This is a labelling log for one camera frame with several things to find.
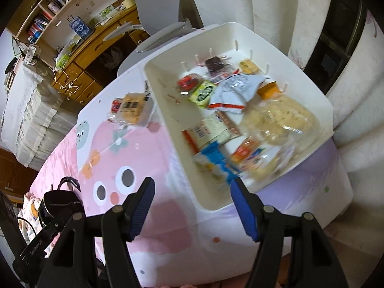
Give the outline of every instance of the purple fabric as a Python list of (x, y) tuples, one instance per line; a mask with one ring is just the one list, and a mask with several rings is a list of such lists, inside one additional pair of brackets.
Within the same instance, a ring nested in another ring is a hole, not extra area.
[(264, 204), (286, 209), (323, 184), (338, 158), (336, 146), (329, 139), (296, 168), (264, 187), (257, 195)]

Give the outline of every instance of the red candy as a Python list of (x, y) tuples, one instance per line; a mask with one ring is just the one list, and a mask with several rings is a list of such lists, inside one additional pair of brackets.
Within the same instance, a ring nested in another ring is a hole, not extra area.
[(189, 74), (176, 82), (176, 84), (181, 92), (189, 92), (198, 86), (200, 80), (201, 77), (198, 74)]
[(112, 106), (111, 106), (111, 112), (112, 113), (117, 113), (119, 108), (120, 108), (120, 105), (121, 105), (121, 101), (122, 99), (114, 99), (113, 102), (112, 102)]

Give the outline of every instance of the white plastic tray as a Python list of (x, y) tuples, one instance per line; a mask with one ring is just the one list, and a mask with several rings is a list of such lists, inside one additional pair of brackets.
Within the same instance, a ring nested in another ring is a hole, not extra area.
[[(307, 150), (295, 156), (280, 175), (269, 178), (262, 184), (251, 184), (250, 191), (259, 190), (278, 176), (293, 169), (333, 135), (333, 108), (324, 94), (283, 53), (238, 23), (226, 23), (212, 28), (164, 51), (148, 61), (144, 70), (196, 201), (207, 210), (217, 210), (232, 203), (229, 188), (217, 190), (220, 183), (215, 183), (212, 176), (201, 172), (193, 162), (191, 149), (181, 131), (199, 122), (213, 110), (198, 108), (190, 102), (175, 104), (166, 98), (166, 93), (167, 86), (174, 86), (176, 81), (186, 74), (191, 72), (203, 74), (207, 69), (196, 66), (195, 55), (198, 55), (203, 62), (212, 57), (212, 51), (214, 55), (230, 57), (228, 62), (232, 64), (238, 64), (243, 59), (251, 58), (263, 72), (277, 81), (280, 88), (286, 86), (286, 94), (307, 106), (319, 119), (323, 128), (318, 139)], [(237, 124), (241, 121), (241, 115), (230, 114), (230, 117)], [(231, 141), (228, 143), (227, 149), (233, 151), (238, 144), (239, 140)]]

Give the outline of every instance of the cartoon eye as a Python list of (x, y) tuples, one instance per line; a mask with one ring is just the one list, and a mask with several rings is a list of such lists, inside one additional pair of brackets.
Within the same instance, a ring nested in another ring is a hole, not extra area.
[(132, 168), (125, 165), (121, 167), (116, 173), (116, 186), (120, 193), (128, 195), (133, 192), (135, 184), (135, 173)]
[(97, 181), (93, 186), (93, 199), (99, 206), (107, 201), (107, 189), (103, 182)]

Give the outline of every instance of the flower print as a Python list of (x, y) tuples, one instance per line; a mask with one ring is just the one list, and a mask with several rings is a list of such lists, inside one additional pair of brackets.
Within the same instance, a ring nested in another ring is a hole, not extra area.
[(128, 132), (128, 127), (124, 127), (122, 129), (114, 130), (112, 134), (113, 143), (110, 145), (110, 149), (112, 152), (117, 154), (121, 148), (128, 146), (128, 141), (123, 138)]
[(97, 150), (92, 150), (90, 158), (81, 168), (81, 173), (85, 176), (86, 179), (90, 179), (92, 176), (92, 167), (97, 165), (100, 161), (100, 153)]
[(303, 60), (299, 55), (299, 52), (295, 50), (294, 52), (291, 50), (291, 60), (295, 63), (297, 67), (299, 67), (301, 70), (304, 70), (305, 66), (303, 64)]
[(374, 34), (374, 37), (377, 38), (378, 37), (378, 29), (376, 27), (376, 20), (375, 20), (375, 17), (373, 17), (373, 15), (371, 14), (371, 12), (369, 10), (367, 10), (367, 19), (366, 19), (366, 23), (367, 24), (370, 24), (370, 23), (373, 23), (373, 26), (375, 27), (375, 34)]

